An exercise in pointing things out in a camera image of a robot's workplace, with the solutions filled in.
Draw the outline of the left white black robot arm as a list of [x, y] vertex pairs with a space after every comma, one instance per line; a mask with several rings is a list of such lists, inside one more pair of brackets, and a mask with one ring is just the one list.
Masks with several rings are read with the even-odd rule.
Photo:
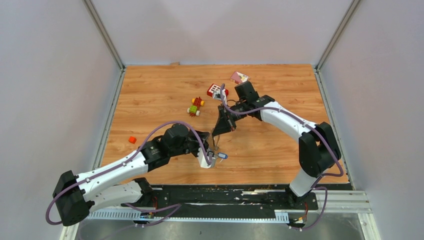
[[213, 165], [207, 131], [195, 130], [182, 121], [171, 121], [155, 128], [134, 151], [108, 165], [75, 174], [62, 173], [53, 191], [45, 219], [50, 225], [72, 226], [90, 213], [113, 205], [137, 202], [149, 206], [151, 190], [135, 179], [122, 181], [165, 166], [173, 157], [193, 155], [202, 168]]

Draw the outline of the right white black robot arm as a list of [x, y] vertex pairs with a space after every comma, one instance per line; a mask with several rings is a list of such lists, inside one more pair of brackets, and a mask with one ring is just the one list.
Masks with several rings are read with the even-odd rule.
[[329, 175], [327, 172], [336, 165], [339, 173], [344, 175], [340, 164], [342, 157], [334, 131], [329, 123], [317, 124], [290, 112], [274, 98], [259, 96], [251, 82], [246, 81], [235, 86], [238, 100], [233, 106], [228, 106], [225, 85], [212, 86], [208, 93], [214, 99], [221, 100], [218, 106], [218, 119], [212, 131], [212, 136], [220, 136], [236, 130], [236, 122], [250, 116], [270, 124], [286, 133], [298, 143], [298, 159], [300, 170], [290, 182], [285, 195], [286, 204], [292, 209], [298, 209], [306, 201], [309, 193], [320, 179]]

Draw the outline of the large clear keyring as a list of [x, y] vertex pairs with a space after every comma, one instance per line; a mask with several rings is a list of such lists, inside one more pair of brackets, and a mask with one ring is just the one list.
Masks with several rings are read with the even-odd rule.
[[220, 135], [212, 137], [212, 144], [215, 151], [219, 150]]

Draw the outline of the bunch of coloured keys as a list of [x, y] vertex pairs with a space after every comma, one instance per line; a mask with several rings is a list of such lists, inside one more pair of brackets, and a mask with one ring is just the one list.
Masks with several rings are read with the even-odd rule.
[[228, 155], [226, 153], [223, 152], [218, 152], [215, 154], [215, 157], [217, 159], [220, 159], [220, 162], [222, 162], [223, 160], [226, 160], [228, 158]]

